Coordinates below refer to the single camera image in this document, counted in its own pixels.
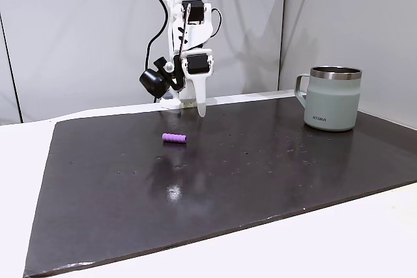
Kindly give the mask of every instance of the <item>black mat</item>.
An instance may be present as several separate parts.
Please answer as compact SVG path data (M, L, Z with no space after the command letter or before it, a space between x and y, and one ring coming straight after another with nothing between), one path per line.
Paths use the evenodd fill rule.
M164 132L188 136L163 144ZM25 275L145 255L417 179L417 132L360 113L353 131L303 123L294 98L56 125Z

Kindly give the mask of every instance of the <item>white table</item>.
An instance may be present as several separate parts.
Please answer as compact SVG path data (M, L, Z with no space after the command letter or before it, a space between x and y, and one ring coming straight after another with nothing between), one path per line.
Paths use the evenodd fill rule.
M212 98L209 105L293 96ZM161 110L112 107L0 127L0 277L21 278L56 122ZM62 275L115 277L417 277L417 184L144 257Z

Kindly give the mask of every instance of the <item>gray mug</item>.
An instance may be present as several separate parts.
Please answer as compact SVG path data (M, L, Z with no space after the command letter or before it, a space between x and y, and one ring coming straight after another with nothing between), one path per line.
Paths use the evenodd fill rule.
M303 76L310 77L306 99L300 92ZM362 71L340 66L317 66L297 77L295 96L305 108L304 122L320 130L342 132L356 123Z

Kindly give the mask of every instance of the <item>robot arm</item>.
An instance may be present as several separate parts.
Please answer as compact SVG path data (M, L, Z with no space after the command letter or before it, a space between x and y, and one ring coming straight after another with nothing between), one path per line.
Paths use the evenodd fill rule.
M167 0L167 7L169 61L159 58L154 62L158 70L146 68L139 80L155 98L169 91L183 103L196 102L204 117L206 80L214 65L211 49L203 48L213 32L211 4L207 0Z

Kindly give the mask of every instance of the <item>white wall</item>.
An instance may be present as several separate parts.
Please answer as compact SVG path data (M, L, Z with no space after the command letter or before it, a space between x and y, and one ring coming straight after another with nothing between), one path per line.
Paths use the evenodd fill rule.
M20 123L16 96L14 94L10 66L0 24L0 125Z
M208 96L276 90L283 0L209 1L223 25L207 45ZM157 0L0 0L0 10L24 121L152 101L138 77L164 21ZM165 32L150 64L167 45Z
M361 68L360 109L417 128L416 0L305 0L297 19L302 3L285 0L280 89L312 66Z

